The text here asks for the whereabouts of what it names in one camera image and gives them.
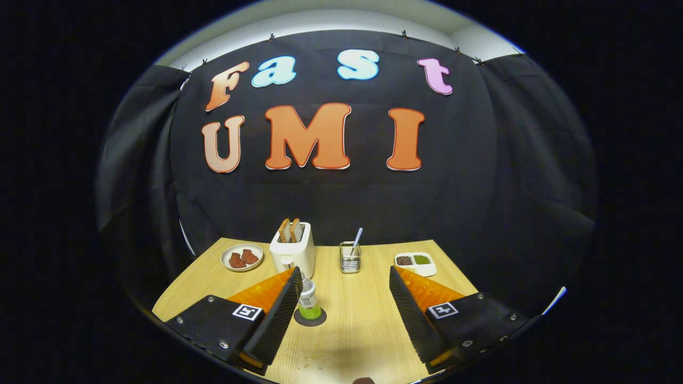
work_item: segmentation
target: white wall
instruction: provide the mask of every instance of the white wall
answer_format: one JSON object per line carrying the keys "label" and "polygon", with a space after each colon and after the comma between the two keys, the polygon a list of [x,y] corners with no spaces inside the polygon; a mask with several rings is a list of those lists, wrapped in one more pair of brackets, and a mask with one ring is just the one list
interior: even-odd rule
{"label": "white wall", "polygon": [[451,34],[454,46],[460,47],[460,52],[469,57],[478,57],[483,61],[500,56],[514,55],[522,49],[513,45],[499,34],[490,29],[472,24]]}
{"label": "white wall", "polygon": [[406,30],[406,34],[412,38],[454,48],[453,40],[446,33],[403,18],[358,10],[311,10],[267,18],[233,29],[183,54],[168,66],[181,68],[186,65],[185,70],[189,71],[200,66],[202,59],[215,59],[230,51],[267,40],[271,33],[277,38],[330,29],[364,29],[397,35]]}

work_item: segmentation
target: small bottle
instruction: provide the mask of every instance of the small bottle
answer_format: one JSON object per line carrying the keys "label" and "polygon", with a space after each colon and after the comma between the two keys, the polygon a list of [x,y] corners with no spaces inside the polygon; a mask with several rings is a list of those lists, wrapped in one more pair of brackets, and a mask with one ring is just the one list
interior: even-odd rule
{"label": "small bottle", "polygon": [[301,282],[303,291],[299,297],[298,309],[301,316],[307,320],[315,320],[322,315],[316,300],[316,283],[304,276]]}

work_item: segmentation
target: ceiling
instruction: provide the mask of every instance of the ceiling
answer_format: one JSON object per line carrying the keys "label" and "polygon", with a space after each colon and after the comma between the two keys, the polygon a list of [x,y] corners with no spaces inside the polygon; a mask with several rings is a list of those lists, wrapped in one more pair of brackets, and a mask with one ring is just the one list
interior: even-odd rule
{"label": "ceiling", "polygon": [[325,9],[387,14],[428,25],[447,35],[475,23],[449,8],[426,0],[263,0],[228,14],[194,33],[166,52],[156,64],[169,65],[200,44],[259,20],[294,12]]}

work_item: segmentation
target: letter m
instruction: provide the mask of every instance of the letter m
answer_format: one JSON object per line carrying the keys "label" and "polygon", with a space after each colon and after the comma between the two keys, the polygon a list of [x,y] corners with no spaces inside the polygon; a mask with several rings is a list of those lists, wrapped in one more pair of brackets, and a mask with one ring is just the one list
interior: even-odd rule
{"label": "letter m", "polygon": [[344,154],[344,122],[351,113],[351,106],[330,102],[322,105],[306,127],[294,107],[281,105],[266,111],[270,120],[270,157],[268,169],[287,169],[292,160],[285,153],[289,147],[296,164],[304,167],[318,144],[318,154],[313,166],[319,169],[345,169],[351,164]]}

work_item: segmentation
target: bread slice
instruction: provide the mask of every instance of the bread slice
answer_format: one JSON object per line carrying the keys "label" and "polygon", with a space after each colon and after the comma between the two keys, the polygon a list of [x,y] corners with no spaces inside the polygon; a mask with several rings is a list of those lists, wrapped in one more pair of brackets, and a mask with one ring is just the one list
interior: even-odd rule
{"label": "bread slice", "polygon": [[280,228],[277,230],[280,232],[280,243],[291,243],[292,242],[292,233],[290,232],[290,227],[292,226],[292,223],[290,223],[290,218],[288,217],[285,219],[282,224],[280,225]]}
{"label": "bread slice", "polygon": [[298,217],[294,219],[292,226],[290,226],[290,234],[292,235],[293,243],[300,242],[303,237],[303,229],[301,228],[301,222],[298,220]]}

